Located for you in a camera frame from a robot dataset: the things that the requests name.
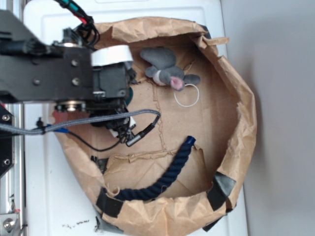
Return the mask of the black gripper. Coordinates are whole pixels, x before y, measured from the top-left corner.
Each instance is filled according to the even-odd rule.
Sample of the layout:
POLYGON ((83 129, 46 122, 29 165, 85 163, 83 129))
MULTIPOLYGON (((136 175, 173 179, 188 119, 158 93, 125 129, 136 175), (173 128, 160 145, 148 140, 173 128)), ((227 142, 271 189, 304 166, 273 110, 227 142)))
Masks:
POLYGON ((127 113, 125 98, 136 77, 129 46, 117 45, 96 50, 91 54, 91 63, 94 100, 87 104, 90 117, 127 113))

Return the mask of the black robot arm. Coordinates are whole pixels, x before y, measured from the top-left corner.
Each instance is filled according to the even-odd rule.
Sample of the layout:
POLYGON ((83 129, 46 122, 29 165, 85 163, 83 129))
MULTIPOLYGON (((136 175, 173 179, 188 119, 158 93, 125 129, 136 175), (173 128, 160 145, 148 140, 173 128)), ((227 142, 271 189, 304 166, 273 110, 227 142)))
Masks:
POLYGON ((135 81, 126 45, 92 50, 67 28, 47 45, 7 10, 0 12, 0 100, 54 102, 59 112, 84 111, 116 137, 130 134, 127 100, 135 81))

